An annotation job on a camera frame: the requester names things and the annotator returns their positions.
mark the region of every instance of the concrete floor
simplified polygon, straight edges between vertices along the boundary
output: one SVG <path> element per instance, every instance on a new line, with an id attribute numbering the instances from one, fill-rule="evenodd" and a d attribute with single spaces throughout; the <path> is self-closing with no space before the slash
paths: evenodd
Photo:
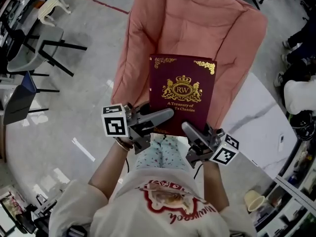
<path id="1" fill-rule="evenodd" d="M 48 72 L 50 77 L 35 78 L 36 85 L 61 92 L 37 94 L 34 107 L 49 105 L 50 110 L 7 126 L 8 164 L 32 202 L 36 193 L 49 195 L 58 184 L 69 179 L 87 182 L 114 142 L 104 135 L 101 107 L 110 103 L 128 15 L 91 0 L 65 1 L 73 13 L 68 15 L 56 9 L 53 17 L 64 29 L 66 42 L 85 45 L 88 50 L 59 48 L 55 57 L 75 76 L 71 78 L 56 67 L 43 64 L 38 73 Z M 125 11 L 133 3 L 133 0 L 99 1 Z M 252 71 L 277 99 L 273 79 L 278 70 L 284 69 L 279 58 L 284 52 L 281 42 L 303 27 L 302 17 L 306 14 L 298 0 L 264 1 L 261 11 L 269 25 Z M 82 147 L 95 161 L 83 153 Z M 135 155 L 130 153 L 128 159 L 132 167 Z M 222 175 L 232 203 L 241 203 L 245 192 L 255 185 L 263 191 L 271 182 L 241 154 L 229 167 L 222 168 Z M 197 182 L 202 191 L 202 171 Z"/>

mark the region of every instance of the book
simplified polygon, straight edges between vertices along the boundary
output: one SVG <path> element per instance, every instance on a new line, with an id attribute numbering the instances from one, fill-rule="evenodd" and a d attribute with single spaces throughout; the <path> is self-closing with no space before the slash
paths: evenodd
<path id="1" fill-rule="evenodd" d="M 174 110 L 174 116 L 155 127 L 154 132 L 185 136 L 181 128 L 185 121 L 203 131 L 212 99 L 216 62 L 174 54 L 153 54 L 149 60 L 151 110 Z"/>

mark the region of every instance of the beige cup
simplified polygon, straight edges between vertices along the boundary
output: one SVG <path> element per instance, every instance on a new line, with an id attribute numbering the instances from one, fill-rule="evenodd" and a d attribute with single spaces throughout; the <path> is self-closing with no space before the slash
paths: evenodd
<path id="1" fill-rule="evenodd" d="M 257 210 L 265 201 L 265 197 L 254 190 L 250 190 L 243 197 L 249 212 Z"/>

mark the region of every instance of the black cable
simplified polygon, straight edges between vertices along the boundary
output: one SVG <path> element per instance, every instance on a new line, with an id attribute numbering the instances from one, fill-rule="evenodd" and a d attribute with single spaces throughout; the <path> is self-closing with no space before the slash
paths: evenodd
<path id="1" fill-rule="evenodd" d="M 126 161 L 126 164 L 127 164 L 127 172 L 129 173 L 129 164 L 128 164 L 127 158 L 125 159 L 125 161 Z"/>
<path id="2" fill-rule="evenodd" d="M 202 167 L 202 165 L 203 165 L 203 163 L 197 168 L 197 172 L 196 172 L 196 174 L 194 175 L 194 178 L 193 178 L 193 179 L 195 179 L 195 178 L 197 177 L 198 171 L 199 171 L 199 169 Z"/>

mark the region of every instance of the gold crown emblem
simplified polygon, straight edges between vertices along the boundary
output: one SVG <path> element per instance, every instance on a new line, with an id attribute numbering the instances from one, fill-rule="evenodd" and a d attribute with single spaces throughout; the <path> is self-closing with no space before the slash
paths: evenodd
<path id="1" fill-rule="evenodd" d="M 176 77 L 176 81 L 191 83 L 191 78 L 186 76 Z"/>
<path id="2" fill-rule="evenodd" d="M 187 102 L 200 102 L 202 96 L 202 90 L 199 88 L 199 82 L 197 81 L 191 85 L 191 78 L 185 75 L 176 77 L 176 83 L 172 80 L 167 80 L 167 86 L 162 87 L 162 97 L 165 99 L 187 101 Z"/>

